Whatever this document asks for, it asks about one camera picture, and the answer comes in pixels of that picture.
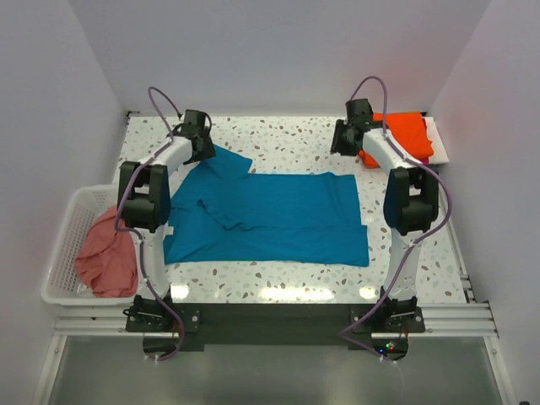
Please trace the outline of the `blue t shirt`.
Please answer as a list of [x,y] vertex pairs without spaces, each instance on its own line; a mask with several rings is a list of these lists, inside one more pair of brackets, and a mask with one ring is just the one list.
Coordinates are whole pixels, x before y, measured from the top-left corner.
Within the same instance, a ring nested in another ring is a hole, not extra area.
[[171,198],[165,262],[286,261],[366,267],[367,227],[353,175],[252,173],[217,148]]

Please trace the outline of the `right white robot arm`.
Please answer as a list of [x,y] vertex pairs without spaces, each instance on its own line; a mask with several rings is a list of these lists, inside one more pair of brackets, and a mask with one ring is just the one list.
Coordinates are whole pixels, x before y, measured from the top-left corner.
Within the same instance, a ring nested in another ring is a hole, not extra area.
[[429,233],[439,215],[439,182],[393,137],[383,121],[373,117],[367,99],[349,100],[346,118],[336,121],[331,152],[371,155],[387,174],[383,216],[391,231],[391,256],[381,287],[384,304],[376,310],[378,326],[396,331],[405,311],[417,303],[416,274],[421,238]]

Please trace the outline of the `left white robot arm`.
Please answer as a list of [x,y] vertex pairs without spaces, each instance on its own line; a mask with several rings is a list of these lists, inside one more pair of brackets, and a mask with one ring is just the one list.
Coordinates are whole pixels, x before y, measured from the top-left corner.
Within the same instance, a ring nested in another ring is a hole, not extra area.
[[163,247],[171,210],[170,174],[216,155],[211,128],[208,113],[187,110],[163,144],[148,157],[121,164],[115,227],[133,239],[137,295],[145,299],[162,298],[170,288]]

